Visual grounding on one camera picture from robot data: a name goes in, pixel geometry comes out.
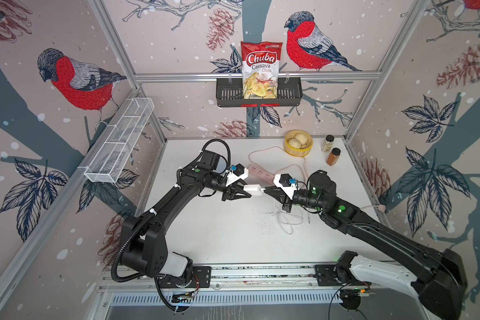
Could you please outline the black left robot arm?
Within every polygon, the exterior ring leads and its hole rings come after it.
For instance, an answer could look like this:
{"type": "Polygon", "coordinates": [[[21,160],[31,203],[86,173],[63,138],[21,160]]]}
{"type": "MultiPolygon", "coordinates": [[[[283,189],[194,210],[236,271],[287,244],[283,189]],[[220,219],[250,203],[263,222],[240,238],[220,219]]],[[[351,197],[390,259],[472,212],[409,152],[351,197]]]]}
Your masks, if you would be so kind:
{"type": "Polygon", "coordinates": [[[121,226],[119,246],[111,263],[111,278],[125,283],[147,276],[163,304],[173,313],[183,313],[198,294],[201,281],[193,273],[191,258],[171,253],[166,233],[184,207],[195,197],[203,197],[206,188],[220,192],[222,201],[249,199],[252,195],[244,187],[249,173],[241,164],[233,165],[231,150],[222,139],[211,139],[201,148],[198,156],[177,170],[175,185],[151,208],[139,217],[126,218],[121,226]],[[161,279],[170,278],[175,285],[195,284],[195,289],[179,293],[173,300],[165,298],[161,279]]]}

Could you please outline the white USB charger adapter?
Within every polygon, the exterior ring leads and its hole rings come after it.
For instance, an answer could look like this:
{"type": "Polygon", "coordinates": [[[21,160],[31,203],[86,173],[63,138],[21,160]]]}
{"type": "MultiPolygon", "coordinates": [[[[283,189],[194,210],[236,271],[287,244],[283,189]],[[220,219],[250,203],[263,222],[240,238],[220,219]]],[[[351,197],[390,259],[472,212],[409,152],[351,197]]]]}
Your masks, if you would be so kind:
{"type": "Polygon", "coordinates": [[[243,190],[254,196],[263,195],[263,188],[259,184],[244,185],[243,190]]]}

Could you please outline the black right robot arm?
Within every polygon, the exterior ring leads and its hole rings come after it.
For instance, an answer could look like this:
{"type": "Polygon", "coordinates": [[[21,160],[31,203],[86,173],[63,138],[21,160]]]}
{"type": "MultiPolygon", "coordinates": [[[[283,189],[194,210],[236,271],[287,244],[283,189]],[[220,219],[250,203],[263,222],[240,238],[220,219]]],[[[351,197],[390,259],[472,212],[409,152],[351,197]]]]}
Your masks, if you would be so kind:
{"type": "Polygon", "coordinates": [[[413,297],[441,319],[459,319],[467,276],[456,252],[420,245],[372,219],[357,206],[337,197],[337,185],[326,172],[318,170],[300,189],[288,174],[276,175],[264,193],[276,199],[286,212],[293,205],[314,209],[332,229],[368,243],[396,263],[368,259],[356,251],[345,251],[336,263],[337,278],[343,285],[356,281],[375,283],[413,297]]]}

